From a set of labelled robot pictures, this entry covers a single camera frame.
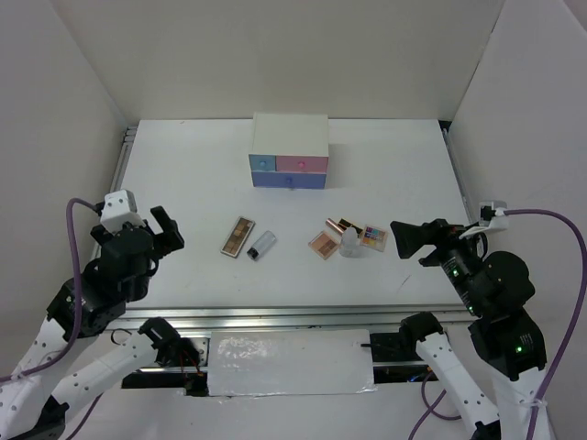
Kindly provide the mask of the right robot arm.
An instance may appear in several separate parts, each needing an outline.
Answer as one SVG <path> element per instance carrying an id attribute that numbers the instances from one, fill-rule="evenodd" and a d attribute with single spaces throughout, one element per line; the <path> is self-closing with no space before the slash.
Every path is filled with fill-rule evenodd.
<path id="1" fill-rule="evenodd" d="M 534 295 L 526 263 L 507 251 L 487 251 L 487 230 L 436 219 L 422 225 L 390 224 L 400 259 L 425 246 L 418 260 L 439 267 L 473 317 L 468 330 L 473 348 L 488 366 L 496 401 L 485 396 L 455 355 L 442 325 L 430 312 L 400 324 L 399 347 L 421 358 L 441 382 L 472 439 L 523 439 L 537 390 L 546 377 L 545 340 L 524 306 Z"/>

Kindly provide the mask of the rose gold lipstick tube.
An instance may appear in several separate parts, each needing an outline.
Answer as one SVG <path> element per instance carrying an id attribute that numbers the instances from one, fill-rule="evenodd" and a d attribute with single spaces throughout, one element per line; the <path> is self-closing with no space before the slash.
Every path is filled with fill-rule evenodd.
<path id="1" fill-rule="evenodd" d="M 344 234 L 344 229 L 331 218 L 326 220 L 326 225 L 338 235 L 342 236 Z"/>

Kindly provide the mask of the clear ribbed plastic bottle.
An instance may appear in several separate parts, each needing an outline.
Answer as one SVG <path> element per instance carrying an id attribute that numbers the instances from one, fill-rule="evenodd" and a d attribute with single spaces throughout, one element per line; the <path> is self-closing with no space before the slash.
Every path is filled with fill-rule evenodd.
<path id="1" fill-rule="evenodd" d="M 359 235 L 352 226 L 344 230 L 338 252 L 344 258 L 358 259 L 361 257 Z"/>

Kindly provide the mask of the purple bottom drawer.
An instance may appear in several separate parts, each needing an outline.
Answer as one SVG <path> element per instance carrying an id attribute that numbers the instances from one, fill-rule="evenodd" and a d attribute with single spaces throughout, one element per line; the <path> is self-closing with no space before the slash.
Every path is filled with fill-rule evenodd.
<path id="1" fill-rule="evenodd" d="M 253 171 L 254 187 L 285 189 L 324 189 L 327 176 L 324 173 L 289 173 L 277 171 Z"/>

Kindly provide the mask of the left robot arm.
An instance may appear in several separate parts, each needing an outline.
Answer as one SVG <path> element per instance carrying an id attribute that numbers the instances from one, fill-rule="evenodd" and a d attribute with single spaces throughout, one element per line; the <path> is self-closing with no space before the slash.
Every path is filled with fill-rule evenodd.
<path id="1" fill-rule="evenodd" d="M 58 438 L 71 418 L 126 375 L 153 362 L 170 365 L 182 348 L 173 326 L 153 317 L 111 352 L 70 371 L 128 303 L 146 296 L 160 261 L 184 247 L 176 221 L 163 207 L 150 210 L 161 227 L 156 234 L 134 208 L 103 202 L 90 207 L 100 216 L 91 235 L 101 254 L 81 266 L 72 218 L 77 202 L 70 200 L 66 208 L 73 276 L 50 303 L 27 353 L 1 378 L 4 439 Z"/>

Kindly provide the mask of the clear bottle black cap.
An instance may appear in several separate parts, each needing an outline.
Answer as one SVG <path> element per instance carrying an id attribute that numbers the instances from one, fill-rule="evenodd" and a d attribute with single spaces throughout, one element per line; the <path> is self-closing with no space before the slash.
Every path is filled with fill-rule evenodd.
<path id="1" fill-rule="evenodd" d="M 253 261 L 257 261 L 265 255 L 276 243 L 277 238 L 272 231 L 265 231 L 249 248 L 247 255 Z"/>

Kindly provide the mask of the pink drawer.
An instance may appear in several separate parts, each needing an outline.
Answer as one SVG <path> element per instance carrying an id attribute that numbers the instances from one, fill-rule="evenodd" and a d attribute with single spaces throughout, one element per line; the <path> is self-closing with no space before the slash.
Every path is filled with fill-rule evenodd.
<path id="1" fill-rule="evenodd" d="M 278 172 L 327 173 L 328 157 L 324 156 L 277 156 L 275 167 Z"/>

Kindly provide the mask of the light blue small drawer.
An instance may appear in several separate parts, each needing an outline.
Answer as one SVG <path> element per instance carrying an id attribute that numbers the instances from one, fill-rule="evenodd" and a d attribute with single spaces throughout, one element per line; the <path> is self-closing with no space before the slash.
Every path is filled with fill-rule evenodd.
<path id="1" fill-rule="evenodd" d="M 249 165 L 252 171 L 274 172 L 275 160 L 274 155 L 249 154 Z"/>

